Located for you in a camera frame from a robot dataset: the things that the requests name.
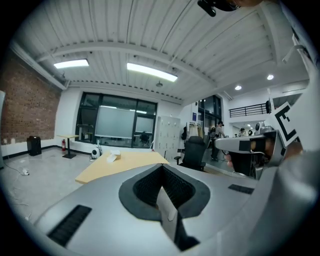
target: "high table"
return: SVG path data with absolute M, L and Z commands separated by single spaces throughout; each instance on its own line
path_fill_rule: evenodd
M 68 143 L 68 154 L 63 155 L 63 158 L 68 158 L 68 159 L 72 159 L 76 156 L 76 154 L 71 154 L 70 153 L 70 139 L 72 138 L 78 138 L 79 135 L 58 135 L 58 137 L 63 137 L 63 138 L 67 138 L 67 143 Z
M 152 164 L 168 164 L 158 152 L 124 152 L 121 151 L 121 158 L 114 162 L 107 162 L 110 151 L 102 154 L 89 167 L 75 178 L 75 181 L 86 184 L 95 179 L 124 172 L 133 168 L 152 165 Z

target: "fire extinguisher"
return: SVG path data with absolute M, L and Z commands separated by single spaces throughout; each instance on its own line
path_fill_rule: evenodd
M 62 146 L 62 151 L 66 151 L 66 141 L 65 141 L 65 139 L 63 139 L 61 141 L 61 146 Z

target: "speaker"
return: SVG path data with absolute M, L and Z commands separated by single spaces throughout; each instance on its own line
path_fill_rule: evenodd
M 41 139 L 40 137 L 30 136 L 26 139 L 28 153 L 30 156 L 41 154 Z

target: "black railing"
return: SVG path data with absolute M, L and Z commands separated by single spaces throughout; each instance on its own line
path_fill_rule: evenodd
M 265 103 L 229 109 L 229 112 L 231 118 L 267 114 Z

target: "white cabinet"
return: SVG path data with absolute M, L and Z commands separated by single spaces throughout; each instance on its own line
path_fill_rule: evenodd
M 180 119 L 159 116 L 156 126 L 154 150 L 168 162 L 173 162 L 178 155 L 180 138 Z

